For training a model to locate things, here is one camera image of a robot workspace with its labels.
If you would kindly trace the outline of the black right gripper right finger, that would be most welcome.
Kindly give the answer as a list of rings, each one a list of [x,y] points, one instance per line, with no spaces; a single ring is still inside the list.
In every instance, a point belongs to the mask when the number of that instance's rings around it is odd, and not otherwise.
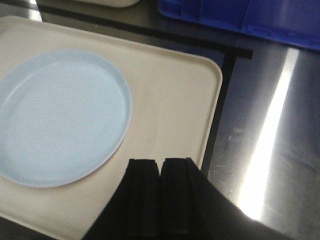
[[[164,240],[287,240],[246,216],[201,173],[191,158],[167,158],[161,169]]]

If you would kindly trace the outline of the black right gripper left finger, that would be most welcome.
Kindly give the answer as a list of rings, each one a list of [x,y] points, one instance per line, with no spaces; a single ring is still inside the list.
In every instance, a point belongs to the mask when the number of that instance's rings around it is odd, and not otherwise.
[[[130,159],[116,191],[86,240],[154,240],[159,236],[160,174],[151,159]]]

